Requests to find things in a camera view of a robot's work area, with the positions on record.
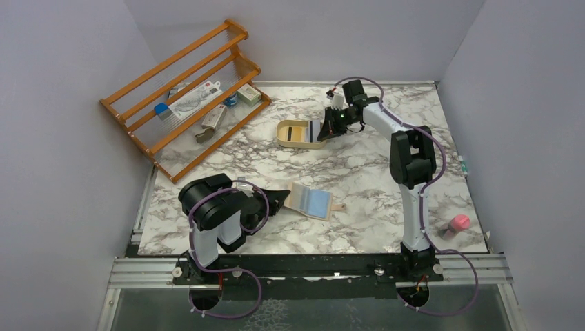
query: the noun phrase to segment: screw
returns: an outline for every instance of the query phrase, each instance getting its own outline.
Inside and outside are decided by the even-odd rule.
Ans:
[[[183,270],[181,270],[181,267],[176,267],[171,273],[174,278],[179,278],[183,274]]]
[[[442,274],[443,273],[443,266],[440,264],[435,264],[433,266],[433,271],[435,272],[435,274]]]

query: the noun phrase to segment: green object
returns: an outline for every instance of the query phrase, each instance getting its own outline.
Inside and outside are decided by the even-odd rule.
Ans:
[[[242,100],[246,105],[253,106],[262,98],[262,94],[248,84],[240,87],[237,91],[238,99]]]

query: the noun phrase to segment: glass panel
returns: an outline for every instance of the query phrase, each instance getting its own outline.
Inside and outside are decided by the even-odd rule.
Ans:
[[[472,286],[430,290],[429,310],[456,310],[469,301]],[[222,301],[214,312],[235,314],[251,301]],[[399,300],[265,300],[256,313],[225,321],[191,314],[187,290],[122,290],[113,330],[511,330],[497,285],[483,285],[466,314],[440,318],[417,314]]]

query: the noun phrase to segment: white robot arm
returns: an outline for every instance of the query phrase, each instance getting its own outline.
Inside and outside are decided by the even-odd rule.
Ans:
[[[404,235],[402,243],[410,252],[430,248],[421,232],[420,217],[425,228],[428,223],[428,191],[424,192],[422,212],[419,210],[421,188],[431,180],[436,170],[433,142],[424,135],[403,126],[388,116],[379,105],[377,97],[368,97],[359,80],[343,85],[345,100],[340,94],[328,94],[333,98],[331,107],[325,109],[325,119],[318,139],[320,141],[346,133],[347,126],[360,122],[374,127],[390,142],[390,173],[398,183],[404,208]]]

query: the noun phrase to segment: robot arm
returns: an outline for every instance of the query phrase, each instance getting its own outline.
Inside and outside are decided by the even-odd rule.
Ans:
[[[390,173],[400,188],[404,208],[403,250],[423,252],[432,250],[420,230],[420,216],[425,228],[428,222],[428,191],[424,193],[422,213],[419,211],[422,186],[432,179],[437,169],[433,142],[416,130],[404,127],[390,118],[380,108],[379,98],[368,97],[361,81],[350,81],[343,85],[347,108],[343,108],[343,97],[328,94],[333,105],[325,109],[324,124],[319,133],[320,141],[338,137],[347,132],[354,123],[367,124],[390,142]],[[430,129],[421,127],[430,134]]]
[[[231,188],[234,182],[226,174],[216,174],[188,183],[179,193],[183,213],[189,215],[199,201],[213,192]],[[218,259],[218,244],[226,253],[245,244],[246,237],[260,229],[257,227],[261,220],[275,216],[290,194],[289,190],[259,188],[250,196],[236,188],[228,191],[209,199],[192,215],[191,249],[197,252],[197,260],[203,267]]]

